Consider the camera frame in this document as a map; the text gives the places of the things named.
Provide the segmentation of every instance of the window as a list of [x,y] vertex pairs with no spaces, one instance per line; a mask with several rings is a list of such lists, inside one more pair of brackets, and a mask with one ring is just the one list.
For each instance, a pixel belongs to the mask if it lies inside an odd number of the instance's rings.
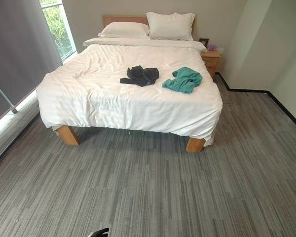
[[39,0],[58,53],[64,61],[76,48],[62,0]]

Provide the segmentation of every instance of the white duvet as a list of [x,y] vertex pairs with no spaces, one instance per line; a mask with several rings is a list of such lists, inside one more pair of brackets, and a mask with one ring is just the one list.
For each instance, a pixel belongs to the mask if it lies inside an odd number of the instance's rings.
[[[46,127],[97,126],[204,138],[211,143],[222,109],[218,88],[206,70],[199,49],[169,46],[91,44],[72,61],[47,74],[37,87]],[[158,68],[154,85],[120,84],[127,68]],[[202,83],[191,94],[161,87],[172,72],[189,67]]]

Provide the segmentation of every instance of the white pillow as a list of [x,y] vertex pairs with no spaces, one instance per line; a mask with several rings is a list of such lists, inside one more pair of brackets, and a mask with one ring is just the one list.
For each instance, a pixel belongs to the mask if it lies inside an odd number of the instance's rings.
[[108,24],[100,37],[128,37],[128,38],[149,38],[149,26],[137,22],[112,22]]
[[162,15],[154,12],[146,13],[149,22],[149,36],[160,40],[193,40],[192,23],[195,14]]

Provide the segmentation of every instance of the wooden nightstand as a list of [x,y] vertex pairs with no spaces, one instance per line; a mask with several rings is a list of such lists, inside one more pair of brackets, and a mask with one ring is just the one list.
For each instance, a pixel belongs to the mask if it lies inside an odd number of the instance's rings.
[[218,65],[221,55],[217,51],[201,52],[201,57],[205,63],[207,71],[214,78],[216,67]]

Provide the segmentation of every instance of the picture frame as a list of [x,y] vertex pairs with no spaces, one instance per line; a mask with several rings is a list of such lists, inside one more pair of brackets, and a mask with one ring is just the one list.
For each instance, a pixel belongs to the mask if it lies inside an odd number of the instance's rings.
[[199,41],[205,46],[205,48],[207,48],[209,39],[200,38]]

